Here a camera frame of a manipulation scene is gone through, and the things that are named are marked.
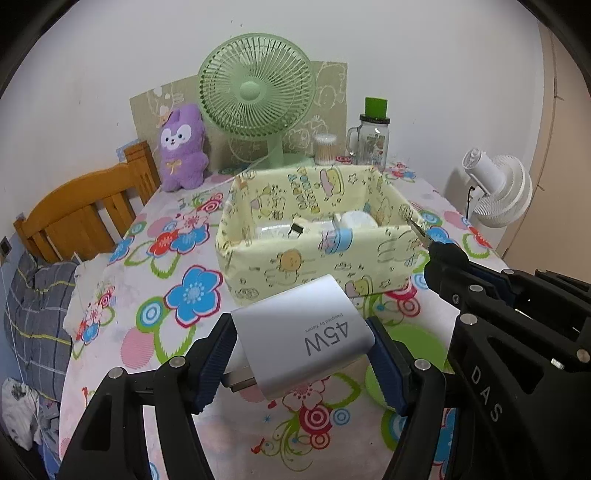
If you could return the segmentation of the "green desk fan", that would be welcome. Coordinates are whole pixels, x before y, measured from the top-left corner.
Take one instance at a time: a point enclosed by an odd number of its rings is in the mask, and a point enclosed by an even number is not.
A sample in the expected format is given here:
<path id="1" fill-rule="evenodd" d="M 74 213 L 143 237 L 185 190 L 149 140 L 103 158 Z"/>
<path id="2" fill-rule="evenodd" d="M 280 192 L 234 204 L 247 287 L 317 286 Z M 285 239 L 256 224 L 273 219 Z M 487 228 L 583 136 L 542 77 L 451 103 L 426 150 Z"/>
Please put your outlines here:
<path id="1" fill-rule="evenodd" d="M 232 138 L 266 142 L 271 168 L 287 165 L 283 135 L 308 114 L 316 90 L 308 55 L 273 34 L 232 37 L 198 71 L 201 114 Z"/>

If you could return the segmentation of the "glass jar green lid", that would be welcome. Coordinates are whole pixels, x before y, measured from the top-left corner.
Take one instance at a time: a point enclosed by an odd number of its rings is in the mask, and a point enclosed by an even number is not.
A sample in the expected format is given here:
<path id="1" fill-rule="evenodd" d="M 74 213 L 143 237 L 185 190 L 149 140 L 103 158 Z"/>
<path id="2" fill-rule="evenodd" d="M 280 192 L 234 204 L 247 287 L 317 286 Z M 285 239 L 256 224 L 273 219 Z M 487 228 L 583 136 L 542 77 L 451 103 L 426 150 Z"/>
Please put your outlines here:
<path id="1" fill-rule="evenodd" d="M 346 152 L 356 165 L 369 165 L 383 172 L 388 159 L 390 118 L 388 100 L 367 97 L 360 125 L 346 133 Z"/>

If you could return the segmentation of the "cotton swab container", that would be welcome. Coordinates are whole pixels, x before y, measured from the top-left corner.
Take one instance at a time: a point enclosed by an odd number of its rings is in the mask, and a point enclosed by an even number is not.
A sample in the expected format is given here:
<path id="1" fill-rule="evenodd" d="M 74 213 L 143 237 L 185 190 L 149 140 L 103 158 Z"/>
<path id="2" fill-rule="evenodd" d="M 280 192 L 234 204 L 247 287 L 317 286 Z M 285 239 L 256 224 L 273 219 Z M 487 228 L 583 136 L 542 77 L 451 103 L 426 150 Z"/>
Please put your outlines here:
<path id="1" fill-rule="evenodd" d="M 337 156 L 338 137 L 332 133 L 318 133 L 314 137 L 314 160 L 317 165 L 332 165 Z"/>

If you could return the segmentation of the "plaid grey blanket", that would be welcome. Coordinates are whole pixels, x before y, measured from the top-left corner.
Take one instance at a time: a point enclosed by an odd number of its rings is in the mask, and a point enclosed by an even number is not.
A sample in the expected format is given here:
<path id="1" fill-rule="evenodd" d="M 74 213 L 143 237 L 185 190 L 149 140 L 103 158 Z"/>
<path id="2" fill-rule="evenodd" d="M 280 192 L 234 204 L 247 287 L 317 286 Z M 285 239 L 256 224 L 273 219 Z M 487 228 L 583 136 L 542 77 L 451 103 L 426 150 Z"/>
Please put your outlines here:
<path id="1" fill-rule="evenodd" d="M 46 263 L 26 252 L 3 291 L 6 340 L 22 381 L 54 402 L 62 398 L 72 340 L 63 329 L 77 264 Z"/>

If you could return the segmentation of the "wooden chair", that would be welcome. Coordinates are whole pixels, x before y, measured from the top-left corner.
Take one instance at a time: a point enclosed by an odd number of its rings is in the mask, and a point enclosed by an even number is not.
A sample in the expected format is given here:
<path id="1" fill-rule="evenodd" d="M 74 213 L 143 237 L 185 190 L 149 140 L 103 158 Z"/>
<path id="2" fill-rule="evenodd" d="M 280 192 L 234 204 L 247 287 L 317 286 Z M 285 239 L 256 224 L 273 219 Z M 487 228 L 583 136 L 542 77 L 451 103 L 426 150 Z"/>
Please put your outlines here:
<path id="1" fill-rule="evenodd" d="M 125 160 L 66 182 L 46 195 L 13 226 L 26 250 L 48 263 L 77 254 L 90 260 L 114 250 L 115 240 L 101 219 L 106 209 L 116 232 L 124 235 L 136 218 L 128 192 L 147 204 L 160 186 L 159 174 L 147 142 L 124 149 Z"/>

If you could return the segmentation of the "white 45W charger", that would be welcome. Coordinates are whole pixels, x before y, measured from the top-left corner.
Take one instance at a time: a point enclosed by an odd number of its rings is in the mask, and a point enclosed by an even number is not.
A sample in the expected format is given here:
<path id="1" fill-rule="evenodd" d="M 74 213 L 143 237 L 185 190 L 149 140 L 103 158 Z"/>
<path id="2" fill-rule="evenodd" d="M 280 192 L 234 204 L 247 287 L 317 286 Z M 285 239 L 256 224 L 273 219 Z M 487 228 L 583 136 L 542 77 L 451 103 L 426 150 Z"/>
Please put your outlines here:
<path id="1" fill-rule="evenodd" d="M 375 335 L 331 275 L 231 312 L 238 331 L 222 377 L 273 400 L 367 354 Z"/>

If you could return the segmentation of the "purple plush toy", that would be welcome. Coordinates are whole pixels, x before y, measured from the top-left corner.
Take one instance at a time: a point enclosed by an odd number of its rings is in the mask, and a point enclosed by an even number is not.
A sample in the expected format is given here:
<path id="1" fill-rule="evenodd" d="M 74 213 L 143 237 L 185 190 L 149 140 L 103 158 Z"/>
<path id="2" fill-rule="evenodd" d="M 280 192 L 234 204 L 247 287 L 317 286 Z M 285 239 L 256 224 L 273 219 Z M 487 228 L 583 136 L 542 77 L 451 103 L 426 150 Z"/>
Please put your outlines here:
<path id="1" fill-rule="evenodd" d="M 204 183 L 209 164 L 204 153 L 205 124 L 197 104 L 173 109 L 160 128 L 159 151 L 162 190 L 193 190 Z"/>

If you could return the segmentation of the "white floor fan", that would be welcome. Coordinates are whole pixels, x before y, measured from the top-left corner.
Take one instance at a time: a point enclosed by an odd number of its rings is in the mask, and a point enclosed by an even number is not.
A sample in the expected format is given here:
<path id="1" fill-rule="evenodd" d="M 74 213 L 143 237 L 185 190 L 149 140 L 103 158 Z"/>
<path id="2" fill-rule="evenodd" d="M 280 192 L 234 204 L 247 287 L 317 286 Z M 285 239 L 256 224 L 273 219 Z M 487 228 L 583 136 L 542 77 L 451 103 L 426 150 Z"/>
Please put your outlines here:
<path id="1" fill-rule="evenodd" d="M 517 221 L 533 197 L 533 182 L 522 162 L 511 155 L 490 157 L 478 148 L 469 150 L 462 167 L 472 184 L 466 215 L 482 225 L 500 229 Z"/>

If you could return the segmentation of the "yellow cartoon storage box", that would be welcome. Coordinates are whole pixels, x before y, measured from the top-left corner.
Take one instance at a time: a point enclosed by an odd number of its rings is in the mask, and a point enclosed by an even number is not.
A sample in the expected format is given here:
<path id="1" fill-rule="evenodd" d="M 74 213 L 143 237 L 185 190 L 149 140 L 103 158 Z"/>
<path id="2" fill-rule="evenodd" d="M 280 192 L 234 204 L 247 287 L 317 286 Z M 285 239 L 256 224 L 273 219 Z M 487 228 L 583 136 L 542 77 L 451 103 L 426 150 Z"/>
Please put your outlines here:
<path id="1" fill-rule="evenodd" d="M 365 211 L 379 226 L 254 239 L 266 222 L 335 222 L 335 214 Z M 229 188 L 216 233 L 221 272 L 239 305 L 331 275 L 352 297 L 403 287 L 422 243 L 413 226 L 426 222 L 417 209 L 369 166 L 291 167 L 239 174 Z"/>

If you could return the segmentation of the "floral tablecloth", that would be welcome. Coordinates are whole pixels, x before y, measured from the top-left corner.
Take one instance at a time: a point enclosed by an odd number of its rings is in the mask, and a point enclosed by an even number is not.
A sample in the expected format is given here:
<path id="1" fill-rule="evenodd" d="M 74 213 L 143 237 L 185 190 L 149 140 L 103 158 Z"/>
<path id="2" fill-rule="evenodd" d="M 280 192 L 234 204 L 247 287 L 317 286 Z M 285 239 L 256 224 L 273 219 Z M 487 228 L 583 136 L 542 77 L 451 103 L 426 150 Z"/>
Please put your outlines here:
<path id="1" fill-rule="evenodd" d="M 404 164 L 383 172 L 417 209 L 432 237 L 461 247 L 494 270 L 504 262 L 476 226 Z M 158 193 L 116 246 L 93 289 L 73 339 L 60 420 L 61 462 L 85 409 L 109 370 L 155 370 L 211 333 L 236 303 L 219 266 L 216 233 L 235 178 L 195 192 Z M 346 296 L 376 317 L 411 352 L 447 368 L 457 310 L 431 292 L 421 247 L 406 284 Z M 166 477 L 152 407 L 143 410 L 152 477 Z M 218 389 L 195 418 L 218 479 L 378 479 L 404 419 L 385 408 L 366 359 L 269 400 L 256 387 Z"/>

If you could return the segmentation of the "white round ball object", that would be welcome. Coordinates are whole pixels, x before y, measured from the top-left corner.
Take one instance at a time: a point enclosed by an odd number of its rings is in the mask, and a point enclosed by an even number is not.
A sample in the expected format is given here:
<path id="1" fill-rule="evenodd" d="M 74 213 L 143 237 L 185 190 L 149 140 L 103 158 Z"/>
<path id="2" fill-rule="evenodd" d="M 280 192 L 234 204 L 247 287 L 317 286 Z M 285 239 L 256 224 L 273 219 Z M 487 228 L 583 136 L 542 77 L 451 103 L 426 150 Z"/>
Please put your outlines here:
<path id="1" fill-rule="evenodd" d="M 353 210 L 335 214 L 335 226 L 339 229 L 377 228 L 377 221 L 365 211 Z"/>

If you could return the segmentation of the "beige cartoon board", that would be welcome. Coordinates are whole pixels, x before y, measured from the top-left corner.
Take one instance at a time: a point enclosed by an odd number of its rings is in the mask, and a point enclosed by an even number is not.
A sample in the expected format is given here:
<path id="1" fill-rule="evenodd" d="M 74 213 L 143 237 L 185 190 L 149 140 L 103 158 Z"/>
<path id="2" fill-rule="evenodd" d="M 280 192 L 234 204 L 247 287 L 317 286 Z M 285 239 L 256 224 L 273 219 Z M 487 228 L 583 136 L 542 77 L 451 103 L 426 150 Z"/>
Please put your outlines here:
<path id="1" fill-rule="evenodd" d="M 345 149 L 346 81 L 348 65 L 341 62 L 315 61 L 315 97 L 307 116 L 283 135 L 283 151 L 311 157 L 314 137 L 331 133 L 338 137 L 338 150 Z M 197 103 L 198 78 L 193 75 L 163 84 L 129 99 L 137 138 L 145 140 L 156 165 L 160 164 L 159 133 L 164 117 L 184 104 Z M 206 126 L 205 153 L 208 170 L 231 174 L 266 156 L 266 141 L 231 138 L 214 127 Z"/>

